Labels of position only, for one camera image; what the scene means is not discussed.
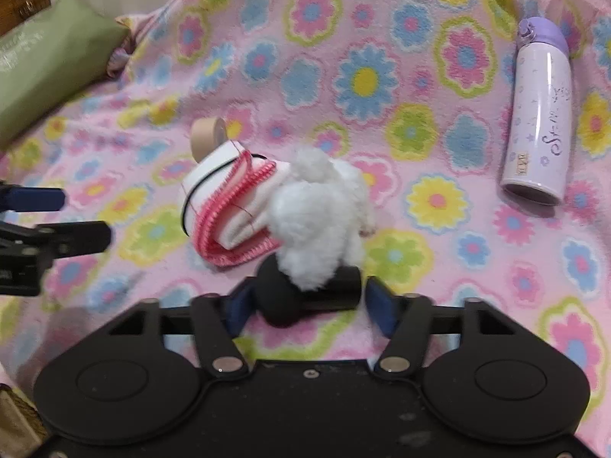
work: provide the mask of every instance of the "green pillow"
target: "green pillow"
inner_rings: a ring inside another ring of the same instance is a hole
[[[57,0],[0,38],[0,151],[106,72],[128,29],[80,0]]]

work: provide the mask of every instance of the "wicker basket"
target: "wicker basket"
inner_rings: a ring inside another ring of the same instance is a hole
[[[0,0],[0,36],[50,4],[51,0]]]

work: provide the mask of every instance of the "circular pad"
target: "circular pad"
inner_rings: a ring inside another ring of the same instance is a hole
[[[144,389],[146,369],[132,361],[100,361],[81,372],[76,385],[85,396],[98,401],[121,401]]]
[[[487,442],[528,444],[574,432],[590,399],[579,367],[543,341],[490,337],[444,353],[425,371],[422,389],[435,412]]]
[[[475,383],[490,396],[519,401],[535,397],[545,389],[543,371],[530,363],[516,360],[496,360],[475,372]]]
[[[40,373],[34,400],[58,434],[124,445],[165,432],[199,393],[195,367],[159,336],[94,333]]]

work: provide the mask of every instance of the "tape roll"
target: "tape roll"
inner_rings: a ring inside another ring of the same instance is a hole
[[[225,121],[220,117],[198,119],[191,126],[191,154],[197,163],[227,141]]]

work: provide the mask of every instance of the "red string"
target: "red string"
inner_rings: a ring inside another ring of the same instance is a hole
[[[269,179],[275,172],[276,162],[267,160],[255,169],[252,167],[252,155],[248,150],[239,154],[223,184],[206,201],[196,217],[193,245],[204,260],[219,267],[228,267],[253,260],[278,247],[279,243],[270,236],[267,229],[261,230],[231,250],[226,250],[213,238],[224,212],[230,206],[235,206],[233,202]]]

